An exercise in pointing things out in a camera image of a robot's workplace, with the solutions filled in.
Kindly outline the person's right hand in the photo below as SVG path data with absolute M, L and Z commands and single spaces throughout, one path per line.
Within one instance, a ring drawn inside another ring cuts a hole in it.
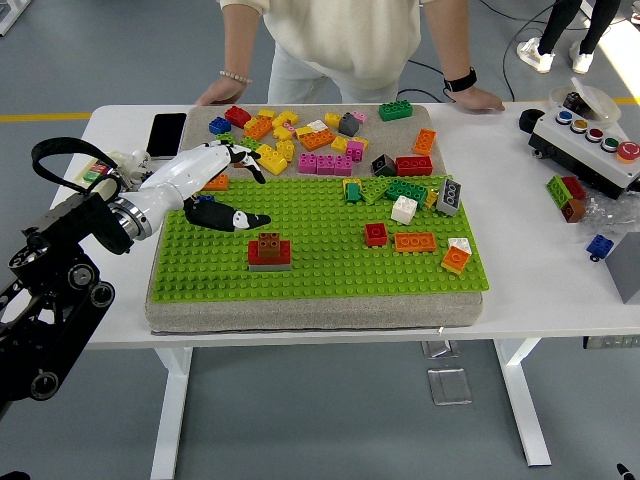
M 202 93 L 197 99 L 196 105 L 234 104 L 240 99 L 246 88 L 247 85 L 242 82 L 228 77 L 220 77 Z

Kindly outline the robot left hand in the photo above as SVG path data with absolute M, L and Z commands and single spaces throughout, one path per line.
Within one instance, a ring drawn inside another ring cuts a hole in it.
M 241 164 L 254 179 L 266 182 L 257 160 L 260 155 L 247 147 L 226 141 L 212 141 L 180 152 L 152 174 L 135 192 L 125 195 L 146 219 L 144 229 L 153 233 L 159 229 L 166 214 L 183 210 L 187 220 L 212 230 L 234 232 L 255 229 L 271 222 L 267 215 L 246 213 L 218 201 L 193 200 L 213 178 L 231 164 Z

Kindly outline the person's left hand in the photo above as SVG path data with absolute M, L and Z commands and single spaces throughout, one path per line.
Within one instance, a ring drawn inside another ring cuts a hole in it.
M 462 91 L 450 92 L 449 97 L 458 106 L 467 110 L 505 110 L 505 106 L 499 97 L 475 86 Z

